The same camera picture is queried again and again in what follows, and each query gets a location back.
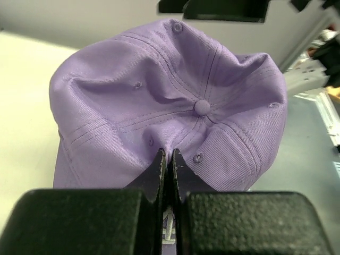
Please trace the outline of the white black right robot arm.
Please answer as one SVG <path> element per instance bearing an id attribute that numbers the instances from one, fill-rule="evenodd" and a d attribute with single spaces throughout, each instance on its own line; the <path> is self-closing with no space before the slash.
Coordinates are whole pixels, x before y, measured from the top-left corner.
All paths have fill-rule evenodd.
<path id="1" fill-rule="evenodd" d="M 265 23 L 271 2 L 289 6 L 295 13 L 303 12 L 312 1 L 270 0 L 163 0 L 158 1 L 159 14 L 182 14 L 185 20 Z M 319 1 L 318 10 L 339 20 L 339 1 Z"/>

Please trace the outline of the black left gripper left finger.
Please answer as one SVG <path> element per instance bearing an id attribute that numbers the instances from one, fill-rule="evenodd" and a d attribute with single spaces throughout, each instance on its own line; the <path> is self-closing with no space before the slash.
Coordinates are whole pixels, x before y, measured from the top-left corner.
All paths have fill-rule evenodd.
<path id="1" fill-rule="evenodd" d="M 160 254 L 166 157 L 123 189 L 25 193 L 1 235 L 1 254 Z"/>

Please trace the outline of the lilac cap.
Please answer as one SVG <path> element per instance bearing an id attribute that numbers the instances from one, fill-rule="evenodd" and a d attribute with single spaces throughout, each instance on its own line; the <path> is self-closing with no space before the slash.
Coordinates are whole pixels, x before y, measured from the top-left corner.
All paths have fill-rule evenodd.
<path id="1" fill-rule="evenodd" d="M 216 191 L 248 191 L 273 164 L 285 79 L 266 53 L 235 55 L 160 20 L 89 45 L 49 85 L 60 137 L 55 188 L 124 188 L 164 149 Z"/>

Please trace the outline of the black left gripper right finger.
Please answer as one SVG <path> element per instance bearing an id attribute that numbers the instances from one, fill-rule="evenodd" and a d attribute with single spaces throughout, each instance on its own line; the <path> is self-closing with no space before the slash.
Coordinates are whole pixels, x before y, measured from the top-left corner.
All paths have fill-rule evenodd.
<path id="1" fill-rule="evenodd" d="M 217 192 L 171 162 L 178 254 L 333 254 L 319 216 L 296 192 Z"/>

